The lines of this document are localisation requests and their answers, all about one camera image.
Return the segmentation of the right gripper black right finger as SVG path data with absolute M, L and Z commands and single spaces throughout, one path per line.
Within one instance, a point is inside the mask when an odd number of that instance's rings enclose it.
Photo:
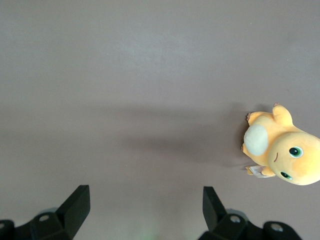
M 225 209 L 212 186 L 203 188 L 202 212 L 208 230 L 201 240 L 264 240 L 261 228 L 239 210 Z

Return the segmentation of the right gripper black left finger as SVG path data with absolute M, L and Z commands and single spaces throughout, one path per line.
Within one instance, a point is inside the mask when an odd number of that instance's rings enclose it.
M 90 187 L 80 185 L 56 210 L 44 211 L 14 230 L 16 240 L 72 240 L 90 212 Z

